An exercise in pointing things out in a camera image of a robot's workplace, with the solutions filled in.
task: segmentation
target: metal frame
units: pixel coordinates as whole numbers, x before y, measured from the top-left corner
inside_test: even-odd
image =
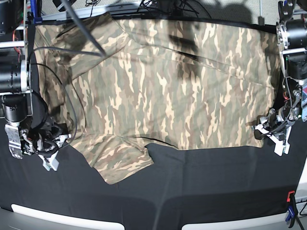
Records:
[[[23,41],[9,41],[9,42],[0,42],[0,48],[14,48],[18,47],[20,48],[21,55],[24,55],[24,60],[22,61],[22,66],[21,69],[25,70],[26,76],[24,76],[24,79],[22,80],[27,80],[29,83],[28,85],[24,85],[24,82],[21,82],[22,84],[22,90],[25,94],[30,95],[30,107],[28,107],[28,116],[33,115],[33,104],[32,104],[32,88],[31,88],[31,71],[30,71],[30,64],[28,65],[27,59],[28,59],[28,40],[27,40],[27,29],[28,26],[25,24],[26,22],[26,0],[24,0],[24,20],[20,26],[18,26],[15,30],[23,30],[24,34],[24,40]],[[3,95],[10,95],[12,94],[11,92],[4,92],[0,93],[0,96]],[[4,118],[3,114],[0,111],[0,118]]]
[[[59,136],[59,139],[56,141],[56,144],[59,147],[62,147],[62,145],[64,144],[65,140],[71,138],[71,134],[67,134],[67,135],[61,135]],[[53,169],[54,171],[58,170],[59,167],[59,161],[56,159],[57,154],[59,151],[57,151],[56,153],[52,154],[51,157],[49,158],[45,158],[42,155],[38,155],[40,157],[40,159],[42,159],[43,161],[43,166],[47,171],[50,171],[50,169]]]
[[[132,13],[139,12],[140,14],[142,12],[147,12],[146,9],[139,9],[139,6],[141,4],[141,1],[131,2],[131,3],[120,3],[120,4],[111,4],[111,5],[103,5],[103,6],[95,6],[93,7],[93,13],[92,17],[104,14],[106,12],[109,12],[112,15],[115,14],[121,14],[121,15],[131,15]],[[75,13],[79,18],[88,18],[91,16],[92,7],[86,7],[81,9],[76,9]],[[50,20],[56,20],[56,21],[64,21],[71,19],[70,16],[66,12],[60,12],[50,15],[42,16],[43,21],[50,21]]]

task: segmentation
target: camouflage t-shirt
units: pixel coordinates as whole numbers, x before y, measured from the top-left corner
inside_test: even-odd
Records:
[[[72,146],[109,184],[153,164],[146,145],[178,150],[261,147],[251,130],[273,104],[276,36],[204,22],[84,21],[107,57],[40,50],[77,113]],[[73,24],[36,27],[35,47],[96,51]],[[40,92],[73,132],[72,109],[52,73],[38,67]]]

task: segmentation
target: black cloth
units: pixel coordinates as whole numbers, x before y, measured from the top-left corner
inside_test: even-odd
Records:
[[[29,30],[33,47],[33,28]],[[33,68],[34,88],[37,70]],[[35,120],[42,112],[35,101]],[[15,159],[0,120],[0,207],[11,204],[84,219],[122,223],[127,230],[177,230],[189,223],[258,218],[286,212],[307,157],[305,129],[297,122],[288,155],[265,141],[261,149],[239,147],[177,151],[148,145],[154,165],[114,185],[104,182],[82,154],[58,153],[57,172],[37,155]]]

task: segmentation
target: black cable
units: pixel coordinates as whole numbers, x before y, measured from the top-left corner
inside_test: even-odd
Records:
[[[170,12],[165,12],[165,11],[159,9],[159,8],[148,7],[149,3],[152,3],[152,2],[153,1],[150,0],[146,4],[144,4],[144,0],[142,0],[141,3],[140,3],[140,6],[142,6],[144,9],[146,9],[150,13],[162,13],[162,14],[167,14],[167,15],[170,14]]]
[[[38,17],[41,17],[42,16],[42,6],[43,6],[43,3],[42,3],[42,0],[37,0],[37,15]]]
[[[31,56],[33,55],[33,53],[35,51],[38,51],[40,49],[51,49],[51,50],[57,50],[57,51],[63,51],[63,52],[68,52],[68,53],[73,53],[73,54],[85,54],[85,55],[92,55],[92,56],[98,56],[101,57],[100,53],[95,53],[95,52],[86,52],[86,51],[77,51],[77,50],[71,50],[71,49],[62,49],[62,48],[57,48],[57,47],[53,47],[53,46],[44,46],[44,47],[38,47],[36,49],[33,49],[29,56],[28,56],[28,63],[31,60]]]
[[[304,226],[302,225],[301,220],[299,219],[299,217],[298,217],[297,215],[295,215],[295,219],[296,219],[296,221],[297,221],[299,227],[301,228],[301,230],[305,230],[305,229],[304,229]]]
[[[53,123],[51,128],[52,133],[54,132],[54,129],[57,129],[57,132],[51,135],[52,139],[56,139],[63,134],[63,129],[57,123]]]
[[[206,10],[206,8],[199,1],[197,1],[197,0],[192,0],[192,1],[197,2],[203,8],[203,10],[207,13],[207,15],[212,19],[212,17],[209,14],[209,12]]]
[[[81,20],[76,15],[75,11],[72,9],[71,5],[68,3],[67,0],[61,0],[62,4],[64,5],[66,11],[71,16],[72,20],[75,24],[79,27],[82,33],[86,36],[88,40],[90,40],[93,45],[100,51],[101,56],[106,56],[104,49],[100,46],[100,44],[96,41],[96,39],[91,35],[91,33],[87,30],[87,28],[83,25]]]
[[[288,90],[288,93],[289,93],[289,100],[290,100],[290,111],[289,111],[289,114],[286,117],[286,119],[279,126],[277,126],[275,129],[273,129],[272,131],[270,131],[267,134],[262,134],[263,136],[273,135],[274,133],[279,132],[282,128],[284,128],[284,126],[286,125],[286,122],[288,122],[288,120],[289,120],[289,117],[290,117],[290,114],[291,114],[291,111],[292,111],[292,96],[291,96],[291,92],[290,92],[290,88],[289,88],[289,84],[288,84],[288,77],[285,77],[284,80],[286,82],[287,90]]]
[[[306,208],[306,206],[307,206],[307,202],[305,203],[305,205],[303,206],[303,208],[300,210],[299,215],[301,215],[301,216],[303,216],[303,217],[307,216],[307,214],[302,214],[302,212],[304,211],[304,209]]]
[[[198,18],[199,12],[197,12],[197,11],[187,2],[187,0],[180,0],[180,1],[181,1],[181,4],[180,4],[180,5],[182,5],[182,3],[184,3],[184,6],[183,6],[183,8],[178,8],[179,10],[187,11],[187,12],[193,12],[193,13],[195,13],[196,17]]]
[[[99,2],[100,2],[100,0],[86,0],[86,2],[85,2],[85,7],[92,6],[92,10],[91,10],[91,15],[90,15],[90,17],[91,17],[92,14],[93,14],[93,8],[94,8],[94,6],[96,6]]]
[[[45,110],[45,114],[44,114],[44,117],[42,119],[42,121],[37,125],[35,126],[33,129],[40,129],[44,126],[48,116],[49,116],[49,112],[48,112],[48,105],[47,103],[45,102],[45,100],[41,97],[41,95],[35,91],[32,92],[39,100],[39,102],[43,105],[44,107],[44,110]]]
[[[46,158],[50,158],[53,154],[55,154],[60,148],[58,147],[58,145],[56,144],[56,142],[49,140],[49,139],[45,139],[43,140],[44,144],[49,144],[51,146],[54,146],[53,149],[48,150],[48,151],[41,151],[41,150],[36,150],[36,153],[39,155],[42,155]]]
[[[187,11],[187,12],[195,13],[195,11],[193,11],[193,10],[188,10],[188,9],[185,9],[185,8],[180,8],[178,6],[175,6],[175,8],[178,9],[178,10],[181,10],[181,11]]]
[[[61,147],[61,148],[64,148],[64,147],[70,145],[70,144],[73,142],[73,140],[75,139],[76,134],[77,134],[77,129],[78,129],[78,124],[77,124],[77,122],[78,122],[78,121],[77,121],[76,111],[75,111],[75,109],[74,109],[74,107],[73,107],[73,104],[72,104],[71,99],[70,99],[70,97],[69,97],[69,95],[68,95],[68,92],[66,91],[65,86],[63,85],[62,81],[61,81],[60,78],[57,76],[57,74],[56,74],[49,66],[46,66],[46,65],[44,65],[44,64],[32,63],[32,65],[43,66],[43,67],[47,68],[48,70],[50,70],[50,71],[53,73],[53,76],[56,77],[56,79],[58,80],[60,86],[62,87],[62,89],[64,90],[64,92],[65,92],[65,94],[66,94],[66,96],[67,96],[67,100],[68,100],[69,104],[71,105],[71,109],[72,109],[72,112],[73,112],[73,116],[74,116],[76,128],[75,128],[75,131],[74,131],[74,133],[73,133],[73,135],[72,135],[72,137],[71,137],[69,143],[68,143],[67,145]]]

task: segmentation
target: cable bundle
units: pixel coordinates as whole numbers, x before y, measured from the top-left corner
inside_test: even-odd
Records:
[[[208,16],[210,18],[211,15],[209,14],[209,12],[206,10],[206,8],[197,0],[191,0],[191,1],[194,1],[196,2],[198,5],[200,5],[203,10],[208,14]],[[156,6],[156,0],[149,0],[147,1],[146,3],[144,3],[145,0],[142,0],[141,3],[140,3],[140,8],[143,8],[143,9],[146,9],[151,15],[153,13],[157,13],[157,14],[163,14],[163,15],[173,15],[173,13],[175,11],[186,11],[186,12],[193,12],[195,13],[196,17],[198,17],[198,14],[199,12],[196,11],[190,4],[189,4],[189,0],[177,0],[174,2],[174,5],[169,9],[169,11],[164,11],[162,9],[159,9],[159,8],[155,8],[155,7],[149,7],[148,5],[150,6]]]
[[[92,14],[93,14],[93,8],[94,8],[94,6],[98,5],[98,3],[99,3],[100,1],[101,1],[101,0],[86,0],[86,2],[85,2],[85,7],[92,6],[92,10],[91,10],[91,15],[90,15],[90,17],[91,17]]]

